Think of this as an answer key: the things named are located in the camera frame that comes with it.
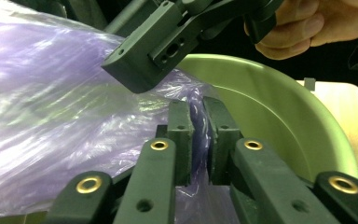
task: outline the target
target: screw hole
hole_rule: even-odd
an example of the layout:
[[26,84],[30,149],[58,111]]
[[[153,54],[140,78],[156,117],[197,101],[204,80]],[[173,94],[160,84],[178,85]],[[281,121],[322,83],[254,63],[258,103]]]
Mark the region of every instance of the screw hole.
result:
[[292,206],[297,212],[308,213],[310,211],[307,204],[300,200],[292,201]]
[[168,57],[173,57],[179,51],[179,46],[177,44],[172,44],[167,48],[167,55]]
[[251,150],[259,150],[259,149],[263,148],[263,145],[256,141],[246,141],[245,147],[247,147]]
[[153,208],[153,203],[152,201],[150,200],[147,200],[147,199],[142,199],[141,201],[139,201],[137,204],[136,204],[136,209],[139,211],[139,212],[148,212],[150,210],[152,210]]
[[157,151],[167,149],[167,147],[168,147],[168,143],[165,141],[156,141],[153,142],[151,145],[151,148]]
[[81,194],[92,193],[97,190],[103,181],[99,176],[88,176],[77,183],[76,190]]
[[328,179],[328,182],[333,188],[341,192],[348,193],[348,194],[358,193],[357,185],[347,178],[340,177],[340,176],[331,176]]

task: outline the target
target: finger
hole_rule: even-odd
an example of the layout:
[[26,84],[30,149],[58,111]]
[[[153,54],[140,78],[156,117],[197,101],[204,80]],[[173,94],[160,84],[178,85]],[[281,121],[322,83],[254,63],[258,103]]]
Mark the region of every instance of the finger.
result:
[[285,49],[268,48],[262,45],[256,45],[255,48],[267,58],[273,60],[283,60],[305,52],[307,49],[310,48],[310,40],[306,39],[293,45],[292,47]]
[[358,8],[340,4],[340,0],[323,0],[318,11],[324,14],[325,23],[322,31],[312,37],[313,47],[358,38]]
[[276,11],[277,25],[305,20],[318,6],[319,0],[285,0]]
[[324,17],[318,13],[303,21],[291,22],[275,27],[258,45],[275,49],[289,48],[315,36],[323,27]]

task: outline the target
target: green bowl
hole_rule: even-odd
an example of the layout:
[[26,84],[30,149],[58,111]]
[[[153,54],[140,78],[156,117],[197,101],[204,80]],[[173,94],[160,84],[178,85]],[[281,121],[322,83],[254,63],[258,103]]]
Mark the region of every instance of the green bowl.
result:
[[188,55],[178,68],[212,84],[244,136],[268,141],[297,175],[323,171],[358,177],[350,142],[306,88],[260,63],[212,54]]

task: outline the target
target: purple plastic bag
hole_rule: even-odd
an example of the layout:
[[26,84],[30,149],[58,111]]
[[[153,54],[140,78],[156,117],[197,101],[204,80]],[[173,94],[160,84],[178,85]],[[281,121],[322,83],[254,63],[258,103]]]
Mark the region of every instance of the purple plastic bag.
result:
[[207,84],[173,70],[133,94],[100,67],[121,37],[0,1],[0,217],[46,211],[69,182],[136,163],[167,122],[171,99],[188,101],[196,127],[194,184],[176,191],[176,223],[238,223],[228,189],[208,186],[202,95]]

